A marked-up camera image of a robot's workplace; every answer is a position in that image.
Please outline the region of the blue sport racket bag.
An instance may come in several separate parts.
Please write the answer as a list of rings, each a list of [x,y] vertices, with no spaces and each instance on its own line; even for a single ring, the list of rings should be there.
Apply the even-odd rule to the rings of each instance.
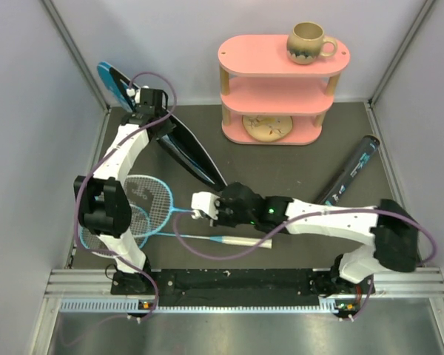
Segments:
[[[168,105],[165,115],[143,115],[137,112],[134,101],[127,95],[127,88],[137,89],[141,88],[140,86],[106,61],[98,63],[97,73],[107,90],[127,111],[121,119],[122,126],[132,124],[138,128],[170,112]],[[147,134],[151,141],[157,141],[175,161],[206,186],[217,192],[227,186],[212,157],[196,135],[179,118],[171,115],[164,122],[147,129]]]

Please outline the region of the blue badminton racket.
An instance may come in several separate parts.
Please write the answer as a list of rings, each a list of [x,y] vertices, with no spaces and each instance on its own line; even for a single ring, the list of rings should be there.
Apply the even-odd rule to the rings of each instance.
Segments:
[[[132,212],[130,231],[135,238],[160,232],[174,212],[190,212],[175,207],[169,186],[149,175],[128,175],[124,191]]]
[[[149,213],[142,209],[140,206],[130,205],[132,209],[132,221],[130,225],[130,230],[132,232],[132,236],[134,237],[137,245],[140,249],[142,249],[147,243],[148,239],[155,236],[165,236],[165,237],[174,237],[175,234],[172,232],[164,232],[164,231],[152,231],[152,221],[150,220]],[[234,237],[227,235],[212,235],[212,236],[200,236],[193,234],[181,234],[184,238],[192,238],[199,240],[211,240],[212,242],[222,243],[226,245],[233,246],[245,246],[250,247],[258,242],[258,240],[248,237]],[[93,254],[99,257],[104,258],[112,258],[112,256],[108,253],[108,248],[104,245],[104,243],[94,234],[92,234],[88,229],[81,227],[79,232],[79,238],[82,245],[86,249],[98,249],[102,250],[102,252],[94,251]]]

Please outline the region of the black shuttlecock tube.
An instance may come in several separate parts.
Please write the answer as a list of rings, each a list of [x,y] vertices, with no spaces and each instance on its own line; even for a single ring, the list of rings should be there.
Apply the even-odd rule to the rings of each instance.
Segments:
[[[313,203],[336,206],[354,178],[366,166],[380,147],[380,140],[374,135],[365,135],[347,155],[347,158],[323,187]]]

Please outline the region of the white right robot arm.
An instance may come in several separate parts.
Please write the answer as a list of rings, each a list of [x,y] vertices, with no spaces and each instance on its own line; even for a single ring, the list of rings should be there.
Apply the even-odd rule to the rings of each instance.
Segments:
[[[349,209],[293,197],[263,197],[232,183],[210,198],[207,213],[220,226],[251,224],[266,233],[279,227],[284,234],[318,234],[359,243],[356,250],[338,256],[332,267],[332,287],[341,293],[377,272],[411,273],[418,264],[418,230],[394,200]]]

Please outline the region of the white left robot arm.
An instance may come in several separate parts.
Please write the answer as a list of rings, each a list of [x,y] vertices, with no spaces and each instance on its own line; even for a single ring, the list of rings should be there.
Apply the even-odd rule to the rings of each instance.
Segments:
[[[121,121],[114,141],[105,155],[86,175],[74,183],[74,238],[79,248],[81,230],[96,236],[103,252],[114,259],[116,273],[111,292],[118,295],[156,293],[157,285],[150,273],[145,253],[130,230],[132,209],[124,191],[136,158],[150,142],[148,131],[163,128],[171,116],[168,95],[161,89],[128,89],[135,108]]]

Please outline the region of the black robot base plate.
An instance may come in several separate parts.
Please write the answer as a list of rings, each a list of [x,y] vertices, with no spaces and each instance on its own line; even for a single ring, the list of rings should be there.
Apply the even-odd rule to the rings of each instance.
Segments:
[[[116,271],[112,295],[152,296],[158,288],[161,307],[255,307],[318,305],[335,294],[358,299],[370,291],[368,280],[342,281],[331,271],[307,268],[162,269],[141,274]]]

